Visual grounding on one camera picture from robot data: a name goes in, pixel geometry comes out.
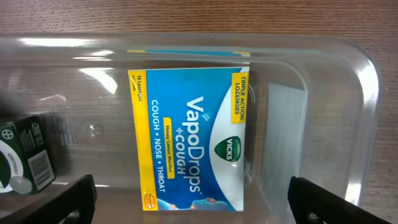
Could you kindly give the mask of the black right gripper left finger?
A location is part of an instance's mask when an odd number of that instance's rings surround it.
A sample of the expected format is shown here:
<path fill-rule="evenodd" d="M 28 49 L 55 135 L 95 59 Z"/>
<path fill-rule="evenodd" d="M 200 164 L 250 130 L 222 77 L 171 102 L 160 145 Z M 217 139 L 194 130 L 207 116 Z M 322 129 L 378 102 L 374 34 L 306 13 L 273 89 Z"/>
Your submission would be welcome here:
<path fill-rule="evenodd" d="M 91 174 L 70 182 L 48 196 L 1 218 L 8 224 L 90 224 L 95 213 L 97 191 Z"/>

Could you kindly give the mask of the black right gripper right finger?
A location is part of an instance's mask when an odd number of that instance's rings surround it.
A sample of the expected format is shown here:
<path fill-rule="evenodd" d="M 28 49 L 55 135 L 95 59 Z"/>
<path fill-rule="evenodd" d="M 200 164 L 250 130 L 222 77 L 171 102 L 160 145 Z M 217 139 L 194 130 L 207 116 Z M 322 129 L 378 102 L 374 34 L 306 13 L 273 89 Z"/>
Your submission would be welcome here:
<path fill-rule="evenodd" d="M 287 198 L 297 224 L 389 224 L 302 177 L 291 177 Z"/>

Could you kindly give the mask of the green Zam-Buk ointment box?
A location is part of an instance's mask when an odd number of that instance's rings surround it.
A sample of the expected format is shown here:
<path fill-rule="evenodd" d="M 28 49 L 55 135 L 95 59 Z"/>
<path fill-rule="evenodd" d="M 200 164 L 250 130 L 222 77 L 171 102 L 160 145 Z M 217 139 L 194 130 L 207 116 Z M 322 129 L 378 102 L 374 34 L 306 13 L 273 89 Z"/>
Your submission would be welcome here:
<path fill-rule="evenodd" d="M 1 193 L 37 194 L 55 180 L 37 116 L 1 123 Z"/>

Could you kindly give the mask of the blue VapoDrops lozenge box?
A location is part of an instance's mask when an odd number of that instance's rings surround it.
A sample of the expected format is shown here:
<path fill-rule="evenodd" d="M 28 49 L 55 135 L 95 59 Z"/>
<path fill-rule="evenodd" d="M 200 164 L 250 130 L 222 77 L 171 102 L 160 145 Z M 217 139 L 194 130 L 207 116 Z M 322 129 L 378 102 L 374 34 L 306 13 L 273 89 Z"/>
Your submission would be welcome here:
<path fill-rule="evenodd" d="M 130 70 L 142 208 L 242 211 L 248 67 Z"/>

